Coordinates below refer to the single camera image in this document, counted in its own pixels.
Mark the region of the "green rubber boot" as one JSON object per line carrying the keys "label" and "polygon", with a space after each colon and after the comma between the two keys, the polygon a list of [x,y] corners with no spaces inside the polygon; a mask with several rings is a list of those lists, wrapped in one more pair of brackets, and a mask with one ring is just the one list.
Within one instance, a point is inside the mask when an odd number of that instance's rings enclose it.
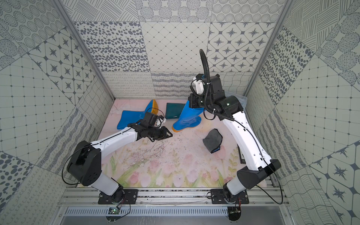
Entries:
{"label": "green rubber boot", "polygon": [[184,109],[185,104],[182,103],[167,103],[165,118],[178,119]]}

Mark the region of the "blue rubber boot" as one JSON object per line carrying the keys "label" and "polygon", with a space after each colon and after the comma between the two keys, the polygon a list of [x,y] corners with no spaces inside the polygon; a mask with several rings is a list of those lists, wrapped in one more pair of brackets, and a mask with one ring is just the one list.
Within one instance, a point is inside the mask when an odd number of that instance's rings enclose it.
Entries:
{"label": "blue rubber boot", "polygon": [[143,119],[145,117],[145,113],[158,114],[158,112],[159,112],[158,104],[154,99],[149,102],[149,104],[145,107],[143,111],[125,110],[121,114],[121,119],[117,125],[117,129],[122,130],[125,127],[127,127],[129,123],[135,123],[138,120]]}
{"label": "blue rubber boot", "polygon": [[172,125],[172,130],[174,132],[180,132],[186,128],[194,128],[198,126],[202,118],[200,114],[203,113],[203,108],[191,108],[190,102],[187,101],[179,119]]}

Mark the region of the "grey microfibre cloth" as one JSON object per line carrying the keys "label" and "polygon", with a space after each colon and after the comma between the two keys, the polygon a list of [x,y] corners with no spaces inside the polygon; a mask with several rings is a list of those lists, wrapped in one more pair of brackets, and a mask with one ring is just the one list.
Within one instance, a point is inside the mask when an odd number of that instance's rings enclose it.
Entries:
{"label": "grey microfibre cloth", "polygon": [[213,154],[220,150],[221,144],[222,144],[223,137],[219,133],[219,131],[214,128],[212,129],[208,135],[202,140],[204,146],[207,148],[207,150]]}

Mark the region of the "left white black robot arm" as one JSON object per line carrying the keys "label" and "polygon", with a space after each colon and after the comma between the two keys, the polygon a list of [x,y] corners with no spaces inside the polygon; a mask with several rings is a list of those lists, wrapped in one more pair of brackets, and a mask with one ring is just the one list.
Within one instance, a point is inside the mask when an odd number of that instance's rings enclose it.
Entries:
{"label": "left white black robot arm", "polygon": [[172,137],[168,128],[162,125],[165,121],[163,115],[146,112],[143,119],[128,124],[109,137],[80,142],[69,157],[66,171],[83,186],[91,186],[109,197],[119,197],[123,187],[102,172],[102,160],[117,149],[142,138],[154,142]]}

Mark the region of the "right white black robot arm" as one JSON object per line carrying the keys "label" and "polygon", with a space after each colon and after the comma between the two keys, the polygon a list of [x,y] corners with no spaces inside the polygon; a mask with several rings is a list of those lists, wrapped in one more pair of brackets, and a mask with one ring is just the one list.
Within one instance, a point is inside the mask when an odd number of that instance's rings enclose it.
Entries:
{"label": "right white black robot arm", "polygon": [[281,168],[281,163],[261,146],[255,136],[245,111],[236,96],[226,96],[222,89],[219,75],[194,77],[188,98],[190,108],[203,108],[218,117],[230,130],[246,161],[246,166],[237,171],[236,178],[223,186],[224,197],[228,202],[235,202],[239,194],[252,189],[261,181]]}

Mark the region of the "light blue plastic toolbox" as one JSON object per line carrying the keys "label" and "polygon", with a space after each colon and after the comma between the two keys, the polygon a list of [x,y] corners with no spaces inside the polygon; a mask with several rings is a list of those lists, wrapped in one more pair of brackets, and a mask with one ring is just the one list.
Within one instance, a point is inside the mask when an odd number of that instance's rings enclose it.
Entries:
{"label": "light blue plastic toolbox", "polygon": [[242,95],[232,93],[232,92],[229,92],[229,91],[225,91],[225,96],[226,97],[235,96],[239,100],[239,102],[240,102],[241,106],[243,107],[243,109],[245,110],[246,105],[247,105],[247,101],[248,101],[246,96],[242,96]]}

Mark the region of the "white ventilation grille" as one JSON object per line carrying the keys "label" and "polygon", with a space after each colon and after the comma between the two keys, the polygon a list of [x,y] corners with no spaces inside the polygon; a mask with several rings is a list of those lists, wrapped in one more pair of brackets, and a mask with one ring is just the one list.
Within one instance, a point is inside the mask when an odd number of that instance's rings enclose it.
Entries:
{"label": "white ventilation grille", "polygon": [[66,216],[227,216],[227,207],[205,206],[135,206],[118,210],[115,207],[68,207]]}

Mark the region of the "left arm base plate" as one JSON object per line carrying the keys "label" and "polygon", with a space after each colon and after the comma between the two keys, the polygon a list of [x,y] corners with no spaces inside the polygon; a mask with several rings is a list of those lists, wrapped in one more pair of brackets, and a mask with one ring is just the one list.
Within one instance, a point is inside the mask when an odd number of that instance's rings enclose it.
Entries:
{"label": "left arm base plate", "polygon": [[100,192],[98,204],[135,204],[137,201],[138,189],[119,189],[112,196]]}

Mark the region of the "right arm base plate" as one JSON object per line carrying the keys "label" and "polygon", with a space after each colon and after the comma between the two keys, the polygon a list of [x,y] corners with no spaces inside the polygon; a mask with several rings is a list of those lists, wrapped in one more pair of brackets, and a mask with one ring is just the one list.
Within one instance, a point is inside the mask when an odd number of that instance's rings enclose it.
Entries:
{"label": "right arm base plate", "polygon": [[232,195],[224,189],[211,189],[210,195],[207,196],[212,204],[249,204],[247,192],[244,190],[237,195]]}

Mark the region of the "aluminium mounting rail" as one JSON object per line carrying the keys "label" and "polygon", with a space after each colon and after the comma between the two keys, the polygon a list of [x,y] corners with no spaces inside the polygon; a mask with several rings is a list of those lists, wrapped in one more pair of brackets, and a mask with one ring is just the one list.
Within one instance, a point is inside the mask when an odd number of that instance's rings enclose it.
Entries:
{"label": "aluminium mounting rail", "polygon": [[[113,204],[106,200],[101,206],[216,206],[212,198],[210,188],[139,188],[136,187],[136,194],[129,194],[125,197],[124,203]],[[94,188],[66,188],[57,204],[65,206],[100,206],[99,199],[103,197]],[[241,206],[289,206],[290,203],[284,192],[279,188],[255,187],[240,195]]]}

